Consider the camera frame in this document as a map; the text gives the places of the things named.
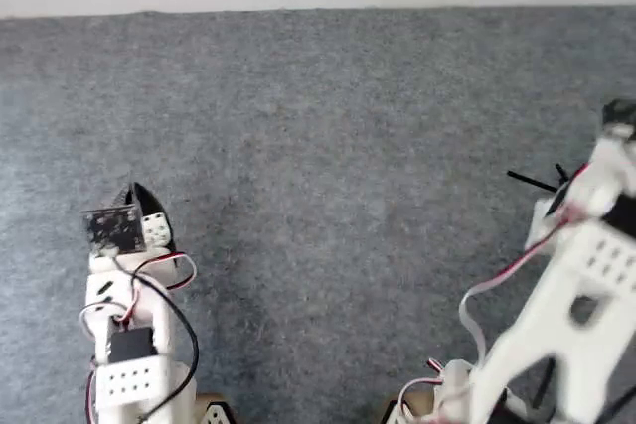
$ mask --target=gray carpet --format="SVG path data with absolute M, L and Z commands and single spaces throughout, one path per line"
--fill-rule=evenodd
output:
M 79 212 L 133 174 L 200 264 L 199 388 L 246 424 L 374 422 L 429 355 L 475 357 L 457 303 L 540 195 L 506 169 L 584 161 L 635 49 L 633 8 L 0 22 L 0 421 L 81 422 Z M 491 339 L 543 265 L 471 304 Z

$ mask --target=black plastic part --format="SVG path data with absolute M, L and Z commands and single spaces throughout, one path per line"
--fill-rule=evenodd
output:
M 636 239 L 636 199 L 621 194 L 603 220 L 608 225 Z
M 508 171 L 506 173 L 513 179 L 517 181 L 521 181 L 522 183 L 527 183 L 536 188 L 543 189 L 544 191 L 548 191 L 550 193 L 555 193 L 558 188 L 551 186 L 550 184 L 542 183 L 541 181 L 537 181 L 536 179 L 529 178 L 528 176 L 524 176 L 523 174 L 516 173 L 515 171 Z
M 636 100 L 629 98 L 616 98 L 603 106 L 603 127 L 608 128 L 615 124 L 625 124 L 634 127 L 634 133 L 629 141 L 636 139 Z
M 406 401 L 403 402 L 404 406 L 408 408 L 408 403 Z M 394 424 L 393 422 L 389 422 L 389 416 L 391 416 L 391 413 L 394 412 L 394 408 L 398 405 L 398 400 L 397 399 L 392 399 L 389 402 L 389 405 L 387 406 L 387 409 L 385 410 L 385 414 L 382 416 L 382 419 L 380 421 L 380 424 Z
M 210 409 L 211 406 L 219 406 L 219 407 L 223 408 L 223 412 L 226 413 L 226 416 L 228 417 L 228 420 L 230 421 L 230 424 L 237 424 L 237 421 L 235 420 L 235 417 L 232 414 L 232 409 L 228 406 L 228 404 L 226 402 L 224 402 L 224 401 L 213 401 L 210 404 L 208 404 L 207 409 Z M 213 421 L 209 421 L 206 424 L 214 424 L 214 423 L 213 423 Z
M 113 333 L 109 351 L 109 363 L 155 356 L 157 350 L 152 343 L 152 328 L 134 328 L 127 332 Z
M 141 217 L 134 205 L 84 211 L 83 223 L 91 252 L 117 254 L 143 252 Z

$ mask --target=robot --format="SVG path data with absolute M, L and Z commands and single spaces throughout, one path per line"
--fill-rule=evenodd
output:
M 471 288 L 460 304 L 460 320 L 475 339 L 478 361 L 457 359 L 442 366 L 430 359 L 437 376 L 407 386 L 435 386 L 432 402 L 415 415 L 406 387 L 390 403 L 383 423 L 604 424 L 636 395 L 635 386 L 604 407 L 609 377 L 636 330 L 635 140 L 636 102 L 616 99 L 603 108 L 602 132 L 588 162 L 571 178 L 556 165 L 559 188 L 509 172 L 555 194 L 535 204 L 524 254 Z M 541 279 L 515 323 L 486 353 L 483 333 L 466 308 L 468 298 L 500 285 L 539 253 L 551 257 Z M 573 312 L 578 300 L 593 305 L 583 320 Z M 555 364 L 559 371 L 557 406 L 550 416 L 507 388 L 544 358 L 550 359 L 547 376 Z
M 609 377 L 636 330 L 630 313 L 636 303 L 636 102 L 606 105 L 602 125 L 586 164 L 571 177 L 557 167 L 559 188 L 511 174 L 554 195 L 535 204 L 523 255 L 472 287 L 460 303 L 477 362 L 442 365 L 430 359 L 436 376 L 408 383 L 388 406 L 383 424 L 606 424 L 636 395 L 635 386 L 605 405 Z M 196 265 L 178 251 L 159 201 L 133 183 L 112 207 L 84 212 L 84 224 L 90 274 L 79 320 L 95 342 L 87 422 L 94 424 L 98 415 L 100 424 L 234 424 L 221 398 L 197 397 L 197 336 L 170 299 L 172 291 L 194 280 Z M 516 322 L 487 352 L 468 300 L 501 285 L 539 253 L 551 257 L 549 264 Z M 583 297 L 594 309 L 581 321 L 572 309 Z M 192 342 L 188 365 L 172 358 L 175 317 Z M 559 370 L 551 416 L 507 387 L 546 357 Z M 416 383 L 435 386 L 423 405 L 406 392 Z
M 235 424 L 221 396 L 196 394 L 197 336 L 170 294 L 190 284 L 197 268 L 177 250 L 162 205 L 132 183 L 111 207 L 83 219 L 91 252 L 79 322 L 95 343 L 87 423 L 98 416 L 100 424 Z M 192 342 L 189 365 L 172 358 L 175 317 Z

